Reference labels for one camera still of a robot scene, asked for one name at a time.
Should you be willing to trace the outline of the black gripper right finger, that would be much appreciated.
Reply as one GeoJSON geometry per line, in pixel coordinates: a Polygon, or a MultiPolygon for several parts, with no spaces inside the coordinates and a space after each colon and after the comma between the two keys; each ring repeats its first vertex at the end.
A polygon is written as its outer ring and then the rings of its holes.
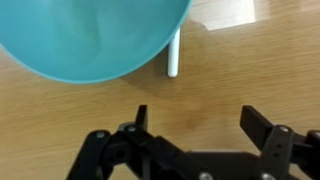
{"type": "Polygon", "coordinates": [[[242,107],[240,127],[261,152],[254,171],[258,180],[293,180],[291,164],[309,178],[320,180],[318,130],[298,134],[289,126],[272,124],[250,105],[242,107]]]}

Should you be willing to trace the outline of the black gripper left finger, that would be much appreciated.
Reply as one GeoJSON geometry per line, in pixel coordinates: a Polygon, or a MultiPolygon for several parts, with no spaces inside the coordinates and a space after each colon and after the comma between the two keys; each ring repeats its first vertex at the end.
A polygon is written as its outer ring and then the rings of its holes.
{"type": "Polygon", "coordinates": [[[140,105],[134,122],[111,134],[90,132],[66,180],[110,180],[114,168],[125,164],[138,180],[186,180],[184,152],[169,141],[147,132],[147,106],[140,105]]]}

